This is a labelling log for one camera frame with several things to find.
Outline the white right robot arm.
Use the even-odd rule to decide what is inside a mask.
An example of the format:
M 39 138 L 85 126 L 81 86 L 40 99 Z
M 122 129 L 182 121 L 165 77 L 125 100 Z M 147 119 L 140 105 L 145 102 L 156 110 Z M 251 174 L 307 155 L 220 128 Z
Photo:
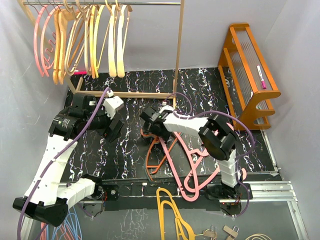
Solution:
M 148 107 L 140 117 L 144 120 L 143 130 L 158 137 L 181 194 L 184 196 L 186 192 L 195 193 L 194 197 L 185 197 L 185 200 L 193 202 L 199 196 L 201 186 L 196 176 L 197 165 L 190 164 L 194 178 L 194 189 L 191 189 L 187 184 L 180 182 L 166 146 L 166 141 L 172 134 L 175 134 L 177 139 L 181 138 L 180 133 L 200 137 L 206 152 L 219 164 L 216 171 L 221 173 L 221 185 L 215 188 L 217 195 L 233 199 L 240 194 L 240 186 L 243 185 L 236 156 L 235 143 L 238 137 L 233 127 L 222 120 L 221 116 L 230 119 L 233 117 L 219 111 L 215 111 L 211 117 L 204 115 L 203 112 L 196 116 L 181 115 L 173 107 L 166 105 L 160 110 Z

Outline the orange plastic curved hanger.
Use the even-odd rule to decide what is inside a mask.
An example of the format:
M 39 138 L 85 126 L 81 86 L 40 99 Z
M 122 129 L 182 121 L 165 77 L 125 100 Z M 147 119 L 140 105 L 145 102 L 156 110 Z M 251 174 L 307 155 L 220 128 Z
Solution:
M 85 70 L 86 70 L 86 74 L 91 76 L 92 75 L 92 69 L 90 67 L 90 61 L 88 60 L 89 57 L 89 47 L 88 47 L 88 43 L 89 43 L 89 21 L 90 21 L 90 17 L 91 17 L 91 9 L 92 6 L 89 5 L 86 13 L 85 13 L 85 17 L 84 17 L 84 66 L 85 66 Z

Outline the pink curved wire hanger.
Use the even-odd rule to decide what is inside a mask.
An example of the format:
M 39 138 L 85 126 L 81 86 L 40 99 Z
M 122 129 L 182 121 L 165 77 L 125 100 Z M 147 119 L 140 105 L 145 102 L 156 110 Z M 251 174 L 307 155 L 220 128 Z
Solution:
M 49 25 L 49 21 L 53 17 L 56 10 L 58 10 L 62 5 L 54 5 L 51 12 L 46 17 L 43 28 L 41 31 L 41 37 L 40 37 L 40 62 L 41 66 L 43 68 L 43 75 L 46 77 L 49 77 L 49 70 L 53 66 L 53 61 L 51 61 L 51 54 L 54 51 L 55 45 L 56 45 L 56 33 L 52 33 L 52 38 L 46 40 L 46 30 Z

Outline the pink plastic hanger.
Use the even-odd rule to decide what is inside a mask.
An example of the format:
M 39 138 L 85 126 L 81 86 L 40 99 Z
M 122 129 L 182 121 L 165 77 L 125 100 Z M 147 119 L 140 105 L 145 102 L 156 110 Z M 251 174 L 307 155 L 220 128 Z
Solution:
M 175 179 L 179 192 L 181 193 L 181 196 L 184 200 L 188 202 L 194 202 L 199 198 L 200 190 L 202 190 L 218 175 L 218 173 L 220 172 L 220 167 L 218 166 L 203 183 L 199 184 L 197 167 L 201 163 L 203 158 L 209 155 L 208 151 L 200 151 L 198 148 L 190 150 L 184 142 L 184 140 L 182 139 L 182 137 L 177 132 L 174 132 L 174 135 L 181 144 L 190 166 L 190 171 L 186 176 L 186 180 L 184 180 L 183 183 L 181 182 L 178 172 L 176 171 L 174 162 L 169 153 L 169 149 L 167 148 L 165 141 L 161 137 L 159 137 L 160 144 L 167 157 L 167 161 L 169 163 L 169 166 L 171 168 L 173 177 Z

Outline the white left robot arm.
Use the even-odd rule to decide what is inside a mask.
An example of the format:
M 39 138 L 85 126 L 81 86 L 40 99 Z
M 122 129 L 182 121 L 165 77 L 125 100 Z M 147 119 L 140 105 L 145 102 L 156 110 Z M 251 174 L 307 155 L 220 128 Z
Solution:
M 108 142 L 120 136 L 123 122 L 117 112 L 124 101 L 111 90 L 104 98 L 76 93 L 70 106 L 61 110 L 49 128 L 47 145 L 36 175 L 23 197 L 13 201 L 13 208 L 33 220 L 58 227 L 71 207 L 84 198 L 103 195 L 102 180 L 85 174 L 77 182 L 59 188 L 62 175 L 79 138 L 96 131 Z

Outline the beige plastic hanger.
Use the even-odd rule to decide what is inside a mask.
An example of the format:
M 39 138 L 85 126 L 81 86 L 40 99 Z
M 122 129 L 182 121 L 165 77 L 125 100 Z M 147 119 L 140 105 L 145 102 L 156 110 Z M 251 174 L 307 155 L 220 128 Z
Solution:
M 78 13 L 75 13 L 74 22 L 71 28 L 68 45 L 66 48 L 64 70 L 72 76 L 80 63 L 82 55 L 85 51 L 85 38 L 87 37 L 86 30 L 89 17 L 90 6 L 82 6 L 79 0 L 75 1 Z

